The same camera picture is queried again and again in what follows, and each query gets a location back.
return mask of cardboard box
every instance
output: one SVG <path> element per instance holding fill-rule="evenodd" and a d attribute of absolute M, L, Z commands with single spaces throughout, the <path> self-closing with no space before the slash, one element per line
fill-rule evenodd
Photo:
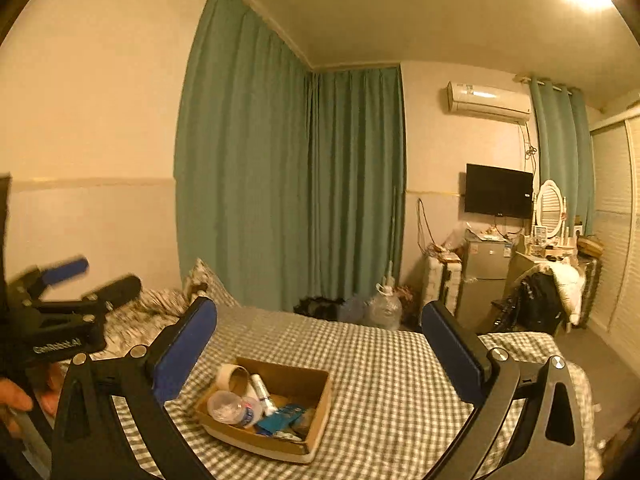
<path fill-rule="evenodd" d="M 331 379 L 324 370 L 297 368 L 243 357 L 236 364 L 249 374 L 259 374 L 276 406 L 295 402 L 315 408 L 309 434 L 304 442 L 288 442 L 255 433 L 255 428 L 236 428 L 215 421 L 207 412 L 207 399 L 218 390 L 215 381 L 196 403 L 196 417 L 211 436 L 232 446 L 284 462 L 310 463 L 316 456 L 331 409 Z"/>

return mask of tape roll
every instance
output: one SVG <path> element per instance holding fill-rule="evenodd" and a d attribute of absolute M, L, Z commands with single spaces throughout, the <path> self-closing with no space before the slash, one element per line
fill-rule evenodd
<path fill-rule="evenodd" d="M 249 386 L 249 372 L 238 365 L 223 364 L 218 369 L 216 386 L 219 390 L 226 390 L 244 397 Z"/>

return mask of human hand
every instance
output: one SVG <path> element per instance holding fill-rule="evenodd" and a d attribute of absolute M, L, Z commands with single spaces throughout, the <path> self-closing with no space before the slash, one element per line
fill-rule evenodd
<path fill-rule="evenodd" d="M 58 401 L 60 400 L 60 390 L 64 377 L 62 370 L 57 363 L 46 367 L 47 386 L 49 390 L 37 393 L 38 402 L 45 413 L 51 416 L 56 415 Z M 17 384 L 9 379 L 0 378 L 0 419 L 5 424 L 9 433 L 15 438 L 21 435 L 20 426 L 12 417 L 9 408 L 30 412 L 33 409 L 33 400 Z"/>

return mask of floor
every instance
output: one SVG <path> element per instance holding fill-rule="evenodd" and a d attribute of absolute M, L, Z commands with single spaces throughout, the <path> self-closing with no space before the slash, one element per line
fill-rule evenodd
<path fill-rule="evenodd" d="M 582 368 L 591 383 L 596 443 L 608 441 L 640 410 L 640 378 L 590 329 L 574 329 L 556 337 L 565 358 Z"/>

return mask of teal curtain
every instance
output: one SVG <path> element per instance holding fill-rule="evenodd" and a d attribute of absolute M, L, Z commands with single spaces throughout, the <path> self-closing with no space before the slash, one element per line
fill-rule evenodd
<path fill-rule="evenodd" d="M 242 0 L 207 0 L 178 116 L 180 270 L 243 304 L 372 293 L 404 215 L 399 68 L 313 74 Z"/>
<path fill-rule="evenodd" d="M 208 0 L 184 81 L 174 176 L 180 270 L 202 258 L 242 304 L 308 289 L 306 67 L 242 0 Z"/>
<path fill-rule="evenodd" d="M 567 225 L 578 215 L 586 234 L 593 231 L 593 155 L 587 110 L 582 92 L 533 77 L 531 98 L 538 126 L 540 183 L 551 179 L 566 197 Z"/>
<path fill-rule="evenodd" d="M 309 168 L 317 294 L 372 294 L 389 260 L 397 278 L 404 229 L 400 69 L 313 74 Z"/>

